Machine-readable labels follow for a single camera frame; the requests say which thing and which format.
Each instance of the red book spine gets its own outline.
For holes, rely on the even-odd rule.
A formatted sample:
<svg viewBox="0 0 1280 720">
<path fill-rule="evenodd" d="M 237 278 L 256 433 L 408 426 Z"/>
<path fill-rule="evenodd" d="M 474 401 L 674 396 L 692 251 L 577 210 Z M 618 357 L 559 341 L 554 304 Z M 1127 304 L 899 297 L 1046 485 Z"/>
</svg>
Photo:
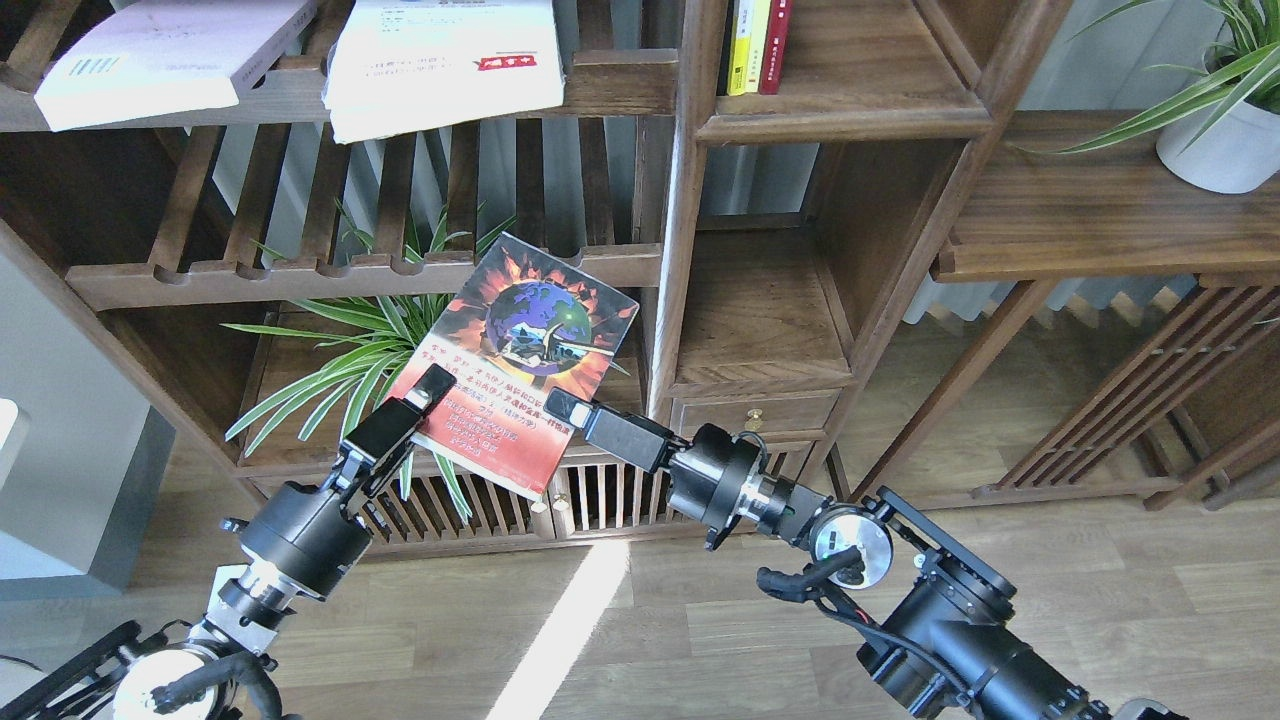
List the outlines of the red book spine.
<svg viewBox="0 0 1280 720">
<path fill-rule="evenodd" d="M 764 72 L 760 73 L 760 95 L 777 95 L 782 82 L 782 54 L 787 49 L 787 28 L 791 26 L 791 3 L 773 0 L 769 4 L 769 31 L 764 36 Z"/>
</svg>

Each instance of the drawer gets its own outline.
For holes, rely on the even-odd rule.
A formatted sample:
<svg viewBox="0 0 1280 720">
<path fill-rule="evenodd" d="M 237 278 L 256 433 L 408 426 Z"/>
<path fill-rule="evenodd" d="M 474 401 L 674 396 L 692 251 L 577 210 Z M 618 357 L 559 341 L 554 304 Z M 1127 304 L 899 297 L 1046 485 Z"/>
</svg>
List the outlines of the drawer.
<svg viewBox="0 0 1280 720">
<path fill-rule="evenodd" d="M 767 396 L 677 397 L 672 407 L 672 425 L 685 437 L 691 437 L 704 423 L 737 433 L 756 415 L 760 420 L 759 433 L 820 430 L 827 424 L 837 397 L 838 389 Z"/>
</svg>

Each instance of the red book cover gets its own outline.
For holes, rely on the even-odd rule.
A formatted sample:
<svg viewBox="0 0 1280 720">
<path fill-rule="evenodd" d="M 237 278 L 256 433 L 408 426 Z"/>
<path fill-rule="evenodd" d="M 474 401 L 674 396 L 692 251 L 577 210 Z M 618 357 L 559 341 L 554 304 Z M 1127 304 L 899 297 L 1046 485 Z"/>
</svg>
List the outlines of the red book cover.
<svg viewBox="0 0 1280 720">
<path fill-rule="evenodd" d="M 769 29 L 764 36 L 764 69 L 760 73 L 760 95 L 777 95 L 782 82 L 782 55 L 787 49 L 787 28 L 791 26 L 791 3 L 773 0 L 769 5 Z"/>
<path fill-rule="evenodd" d="M 431 363 L 458 383 L 415 436 L 530 500 L 547 489 L 572 428 L 543 413 L 552 388 L 591 397 L 636 302 L 509 234 L 485 254 L 417 346 L 390 396 Z"/>
</svg>

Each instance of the drawer knob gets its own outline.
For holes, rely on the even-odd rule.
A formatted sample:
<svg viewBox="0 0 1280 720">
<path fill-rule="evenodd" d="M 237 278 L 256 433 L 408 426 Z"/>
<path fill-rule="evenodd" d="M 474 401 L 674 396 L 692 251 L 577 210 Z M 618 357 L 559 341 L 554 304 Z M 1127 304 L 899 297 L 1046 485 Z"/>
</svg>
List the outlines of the drawer knob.
<svg viewBox="0 0 1280 720">
<path fill-rule="evenodd" d="M 753 407 L 746 411 L 746 423 L 742 423 L 742 428 L 754 432 L 759 432 L 764 427 L 764 410 L 759 407 Z"/>
</svg>

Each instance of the white flower pot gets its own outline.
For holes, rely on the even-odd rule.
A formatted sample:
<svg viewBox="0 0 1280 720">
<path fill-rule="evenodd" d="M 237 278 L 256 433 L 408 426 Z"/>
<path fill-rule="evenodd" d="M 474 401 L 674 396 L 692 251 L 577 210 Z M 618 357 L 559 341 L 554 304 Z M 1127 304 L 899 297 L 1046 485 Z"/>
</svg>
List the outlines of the white flower pot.
<svg viewBox="0 0 1280 720">
<path fill-rule="evenodd" d="M 1166 168 L 1197 187 L 1231 195 L 1249 192 L 1280 170 L 1280 115 L 1248 102 L 1188 146 L 1212 110 L 1187 115 L 1160 133 L 1156 154 Z"/>
</svg>

